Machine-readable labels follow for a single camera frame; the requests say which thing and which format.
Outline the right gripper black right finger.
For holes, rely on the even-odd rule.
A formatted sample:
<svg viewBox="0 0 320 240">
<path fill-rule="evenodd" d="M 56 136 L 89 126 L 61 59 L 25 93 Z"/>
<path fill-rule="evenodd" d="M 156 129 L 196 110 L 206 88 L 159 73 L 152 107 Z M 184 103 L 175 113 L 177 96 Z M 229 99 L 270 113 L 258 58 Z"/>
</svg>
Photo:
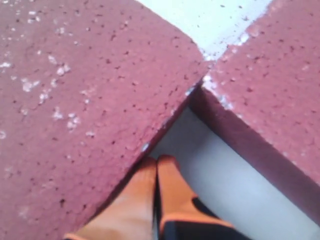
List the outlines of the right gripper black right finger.
<svg viewBox="0 0 320 240">
<path fill-rule="evenodd" d="M 157 160 L 160 240 L 248 240 L 212 213 L 183 178 L 171 155 Z"/>
</svg>

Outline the right gripper orange-tipped left finger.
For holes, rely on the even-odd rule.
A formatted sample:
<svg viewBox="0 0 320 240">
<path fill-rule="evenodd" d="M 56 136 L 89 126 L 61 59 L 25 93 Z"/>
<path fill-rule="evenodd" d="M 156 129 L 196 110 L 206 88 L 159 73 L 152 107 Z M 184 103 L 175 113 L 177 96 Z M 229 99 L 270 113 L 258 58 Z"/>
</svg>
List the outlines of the right gripper orange-tipped left finger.
<svg viewBox="0 0 320 240">
<path fill-rule="evenodd" d="M 65 240 L 152 240 L 156 160 L 147 157 L 114 201 Z"/>
</svg>

